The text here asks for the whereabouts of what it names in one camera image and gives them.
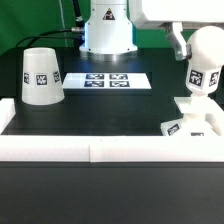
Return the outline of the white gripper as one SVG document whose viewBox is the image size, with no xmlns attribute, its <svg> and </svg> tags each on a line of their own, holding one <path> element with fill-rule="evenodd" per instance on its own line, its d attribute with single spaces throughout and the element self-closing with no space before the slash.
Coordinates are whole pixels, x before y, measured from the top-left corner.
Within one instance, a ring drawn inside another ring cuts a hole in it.
<svg viewBox="0 0 224 224">
<path fill-rule="evenodd" d="M 175 59 L 191 57 L 182 23 L 189 29 L 197 24 L 224 23 L 224 0 L 128 0 L 130 20 L 138 29 L 159 29 L 165 23 L 166 38 L 174 49 Z"/>
</svg>

